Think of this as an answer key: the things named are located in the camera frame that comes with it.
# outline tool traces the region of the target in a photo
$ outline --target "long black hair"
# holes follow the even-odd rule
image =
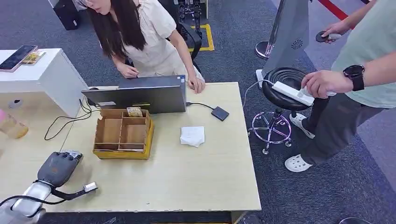
[[[124,44],[143,50],[146,40],[140,29],[138,6],[133,0],[111,0],[111,5],[118,23],[110,13],[102,15],[87,8],[103,53],[109,58],[113,55],[125,58]]]

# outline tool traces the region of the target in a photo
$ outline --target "cardboard box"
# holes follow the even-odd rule
[[[93,153],[100,159],[148,159],[154,123],[147,110],[143,117],[129,117],[127,110],[101,109]]]

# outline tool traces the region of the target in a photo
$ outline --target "robotic hand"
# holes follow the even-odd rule
[[[98,189],[92,182],[74,194],[56,190],[69,180],[82,158],[83,155],[76,151],[53,152],[38,171],[37,180],[23,195],[9,197],[0,203],[0,224],[35,224],[45,214],[43,203],[59,204]],[[45,201],[50,194],[63,200]]]

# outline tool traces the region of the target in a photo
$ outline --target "stool foot ring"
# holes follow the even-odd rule
[[[271,114],[273,115],[273,117],[271,118],[271,120],[268,120],[265,118],[266,114]],[[262,126],[262,127],[255,127],[255,122],[257,120],[263,120],[266,126]],[[287,133],[282,133],[279,130],[277,130],[277,126],[286,126],[288,127],[288,132]],[[262,137],[257,130],[267,130],[268,133],[266,135],[266,137]],[[266,147],[262,150],[262,153],[267,155],[269,154],[269,146],[270,144],[281,144],[281,143],[285,143],[286,147],[291,147],[291,126],[289,121],[282,116],[282,112],[279,112],[278,110],[276,112],[261,112],[259,114],[257,114],[252,121],[252,127],[249,128],[247,130],[247,134],[248,136],[250,136],[251,132],[254,132],[255,135],[262,141],[264,141],[266,143]],[[280,141],[272,141],[271,140],[271,135],[273,135],[273,133],[276,133],[278,135],[281,135],[283,137],[282,140]]]

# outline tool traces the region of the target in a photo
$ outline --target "black chair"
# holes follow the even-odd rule
[[[179,6],[175,5],[173,0],[158,0],[161,5],[168,11],[168,13],[172,16],[172,18],[176,22],[176,30],[182,34],[187,33],[188,36],[194,41],[194,50],[191,53],[191,59],[192,59],[192,64],[197,68],[199,72],[201,72],[201,69],[199,69],[198,65],[195,63],[194,59],[197,57],[199,50],[201,49],[202,46],[202,40],[199,37],[199,35],[191,28],[186,23],[182,23],[179,20]],[[129,61],[126,59],[125,64],[133,66],[133,62]]]
[[[293,68],[278,68],[270,71],[264,77],[264,80],[268,80],[272,83],[276,83],[277,81],[282,82],[294,89],[299,90],[301,88],[301,82],[305,77],[305,73],[300,70],[293,69]],[[267,82],[263,82],[262,84],[262,92],[264,93],[265,97],[276,106],[280,107],[281,109],[276,109],[275,112],[261,112],[257,114],[252,121],[252,127],[248,129],[248,133],[250,134],[251,131],[255,133],[255,135],[261,139],[262,141],[266,142],[266,147],[262,150],[264,154],[268,154],[268,148],[270,144],[281,144],[285,142],[287,147],[291,147],[291,126],[289,121],[282,115],[283,110],[291,111],[292,117],[296,117],[296,111],[302,111],[309,108],[309,106],[302,104],[296,100],[293,100],[290,97],[287,97],[275,90],[272,89],[272,85]],[[255,123],[257,120],[263,120],[264,126],[255,127]],[[281,126],[286,126],[288,131],[283,133],[278,129]],[[267,134],[265,137],[262,137],[257,131],[258,130],[265,130]],[[276,133],[278,140],[271,140],[271,137],[274,137]]]

